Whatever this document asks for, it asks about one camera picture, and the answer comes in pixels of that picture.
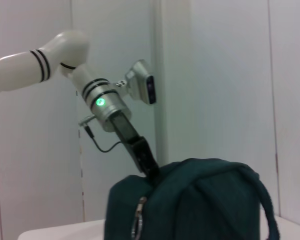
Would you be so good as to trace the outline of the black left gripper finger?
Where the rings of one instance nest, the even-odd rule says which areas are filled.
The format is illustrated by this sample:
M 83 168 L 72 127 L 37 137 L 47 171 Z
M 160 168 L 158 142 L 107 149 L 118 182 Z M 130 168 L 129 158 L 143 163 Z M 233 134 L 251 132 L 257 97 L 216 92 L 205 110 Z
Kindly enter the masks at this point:
M 152 184 L 157 184 L 160 178 L 160 168 L 152 156 L 142 156 L 140 159 L 142 172 Z

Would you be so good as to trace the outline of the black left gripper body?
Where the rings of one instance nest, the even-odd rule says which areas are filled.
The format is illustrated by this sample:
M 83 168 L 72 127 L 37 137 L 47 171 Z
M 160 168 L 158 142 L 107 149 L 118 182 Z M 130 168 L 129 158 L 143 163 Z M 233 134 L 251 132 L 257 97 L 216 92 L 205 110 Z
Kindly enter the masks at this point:
M 125 146 L 140 172 L 142 156 L 153 156 L 147 140 L 138 134 L 123 112 L 116 112 L 109 117 L 116 135 Z

